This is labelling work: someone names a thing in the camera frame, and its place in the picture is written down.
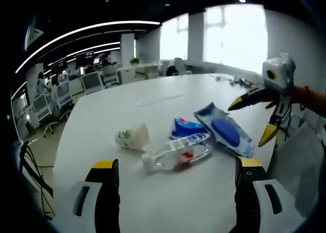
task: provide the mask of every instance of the desk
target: desk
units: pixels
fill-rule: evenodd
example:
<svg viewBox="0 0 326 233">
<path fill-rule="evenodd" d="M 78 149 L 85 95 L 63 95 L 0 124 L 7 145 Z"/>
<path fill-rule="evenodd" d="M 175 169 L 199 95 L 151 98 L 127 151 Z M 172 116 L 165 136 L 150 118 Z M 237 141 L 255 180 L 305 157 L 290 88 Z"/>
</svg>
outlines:
<svg viewBox="0 0 326 233">
<path fill-rule="evenodd" d="M 58 147 L 54 168 L 54 203 L 91 166 L 102 159 L 119 159 L 121 232 L 229 232 L 236 223 L 235 160 L 214 151 L 211 158 L 178 173 L 144 173 L 140 154 L 115 144 L 119 130 L 145 123 L 149 147 L 168 140 L 173 117 L 196 121 L 193 115 L 210 102 L 227 110 L 245 89 L 217 82 L 212 74 L 171 76 L 117 86 L 83 96 L 75 105 Z M 163 100 L 168 96 L 183 96 Z M 254 157 L 267 169 L 275 139 L 258 142 L 269 121 L 265 104 L 230 112 L 256 144 Z"/>
</svg>

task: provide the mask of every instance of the window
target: window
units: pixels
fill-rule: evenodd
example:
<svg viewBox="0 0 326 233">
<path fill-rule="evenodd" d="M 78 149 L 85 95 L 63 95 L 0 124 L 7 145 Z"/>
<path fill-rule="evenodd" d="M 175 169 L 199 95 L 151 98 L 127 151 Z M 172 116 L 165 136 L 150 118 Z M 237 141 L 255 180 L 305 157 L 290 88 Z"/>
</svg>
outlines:
<svg viewBox="0 0 326 233">
<path fill-rule="evenodd" d="M 160 59 L 187 59 L 189 15 L 184 14 L 162 24 Z"/>
<path fill-rule="evenodd" d="M 268 48 L 263 6 L 208 8 L 204 28 L 204 61 L 262 73 Z"/>
</svg>

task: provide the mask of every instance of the plastic water bottle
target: plastic water bottle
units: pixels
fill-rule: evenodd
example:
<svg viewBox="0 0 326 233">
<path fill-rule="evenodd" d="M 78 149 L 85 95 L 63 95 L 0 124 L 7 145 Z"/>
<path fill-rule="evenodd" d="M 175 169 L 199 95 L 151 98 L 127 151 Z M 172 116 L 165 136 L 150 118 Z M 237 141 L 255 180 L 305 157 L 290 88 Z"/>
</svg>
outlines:
<svg viewBox="0 0 326 233">
<path fill-rule="evenodd" d="M 188 168 L 210 155 L 209 134 L 197 133 L 171 140 L 155 156 L 142 155 L 144 169 L 149 173 Z"/>
</svg>

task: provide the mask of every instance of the computer monitor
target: computer monitor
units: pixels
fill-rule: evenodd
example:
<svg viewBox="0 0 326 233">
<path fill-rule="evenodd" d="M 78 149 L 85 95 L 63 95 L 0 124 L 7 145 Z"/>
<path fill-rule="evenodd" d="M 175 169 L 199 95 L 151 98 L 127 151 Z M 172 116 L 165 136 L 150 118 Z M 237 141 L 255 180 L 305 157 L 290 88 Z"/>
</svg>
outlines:
<svg viewBox="0 0 326 233">
<path fill-rule="evenodd" d="M 88 51 L 76 55 L 76 67 L 92 65 L 94 63 L 94 52 Z"/>
<path fill-rule="evenodd" d="M 67 60 L 62 59 L 51 65 L 53 74 L 61 74 L 63 70 L 67 68 Z"/>
</svg>

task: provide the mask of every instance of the crumpled paper cup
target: crumpled paper cup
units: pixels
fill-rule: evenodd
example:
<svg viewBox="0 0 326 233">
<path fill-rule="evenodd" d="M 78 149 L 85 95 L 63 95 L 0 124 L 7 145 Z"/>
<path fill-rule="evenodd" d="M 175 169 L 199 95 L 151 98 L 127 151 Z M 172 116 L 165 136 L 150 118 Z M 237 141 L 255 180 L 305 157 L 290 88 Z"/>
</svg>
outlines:
<svg viewBox="0 0 326 233">
<path fill-rule="evenodd" d="M 115 136 L 116 144 L 122 148 L 146 151 L 149 133 L 145 124 L 136 125 L 130 130 L 118 131 Z"/>
</svg>

